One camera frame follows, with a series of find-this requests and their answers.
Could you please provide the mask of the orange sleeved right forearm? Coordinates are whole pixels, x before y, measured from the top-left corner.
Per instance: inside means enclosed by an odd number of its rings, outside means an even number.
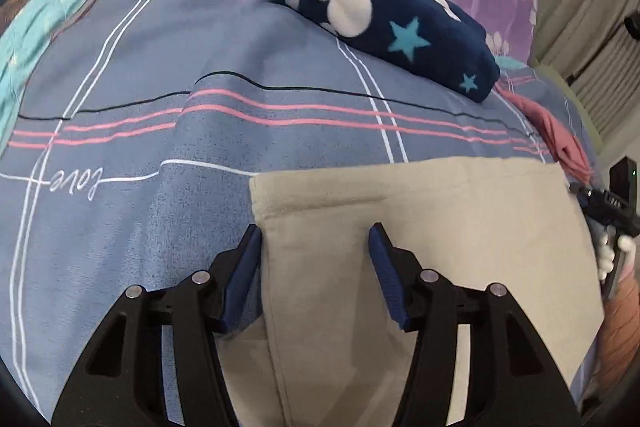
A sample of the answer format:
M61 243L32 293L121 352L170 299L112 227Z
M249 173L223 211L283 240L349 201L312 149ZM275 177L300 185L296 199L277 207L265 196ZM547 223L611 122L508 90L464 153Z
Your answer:
M639 285L633 275L618 282L604 304L598 336L597 394L607 395L623 378L639 349Z

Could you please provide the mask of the white gloved right hand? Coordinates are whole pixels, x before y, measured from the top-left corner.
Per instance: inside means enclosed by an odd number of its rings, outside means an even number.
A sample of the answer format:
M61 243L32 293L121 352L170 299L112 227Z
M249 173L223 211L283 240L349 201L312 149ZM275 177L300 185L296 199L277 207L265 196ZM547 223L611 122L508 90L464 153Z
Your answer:
M617 248L623 254L620 262L618 280L621 282L634 274L634 262L636 261L637 245L634 239L628 235L621 235L617 239ZM608 274L614 270L615 247L608 232L602 232L597 240L598 277L603 282Z

